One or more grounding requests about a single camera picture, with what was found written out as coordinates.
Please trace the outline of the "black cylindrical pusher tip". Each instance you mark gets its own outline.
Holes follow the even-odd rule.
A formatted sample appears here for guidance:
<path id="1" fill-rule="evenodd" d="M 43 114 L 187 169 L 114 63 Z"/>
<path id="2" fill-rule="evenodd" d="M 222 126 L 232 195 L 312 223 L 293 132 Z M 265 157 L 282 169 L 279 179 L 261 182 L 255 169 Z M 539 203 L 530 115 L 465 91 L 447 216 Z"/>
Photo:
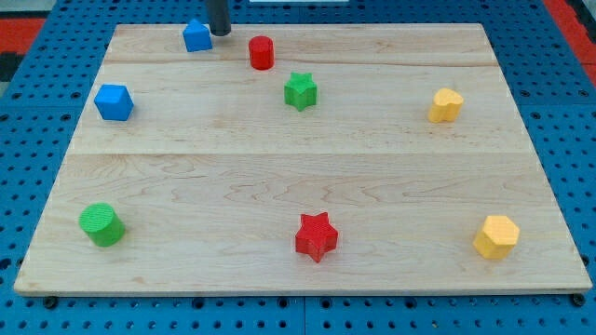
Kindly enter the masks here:
<path id="1" fill-rule="evenodd" d="M 227 0 L 206 0 L 210 32 L 215 36 L 226 36 L 232 31 Z"/>

